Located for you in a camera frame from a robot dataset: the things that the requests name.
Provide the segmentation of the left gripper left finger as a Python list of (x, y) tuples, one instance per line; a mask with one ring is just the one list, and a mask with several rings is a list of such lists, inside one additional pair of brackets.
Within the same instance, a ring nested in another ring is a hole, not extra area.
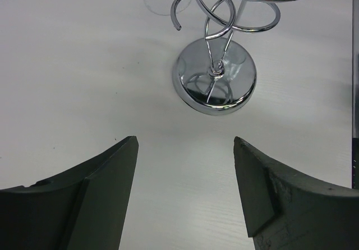
[(1, 190), (2, 249), (118, 249), (139, 143), (103, 153), (25, 187)]

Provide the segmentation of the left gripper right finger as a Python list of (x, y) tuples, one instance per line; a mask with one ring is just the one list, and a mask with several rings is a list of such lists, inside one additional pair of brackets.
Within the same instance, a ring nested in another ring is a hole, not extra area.
[(293, 169), (240, 137), (233, 153), (255, 249), (358, 249), (358, 190)]

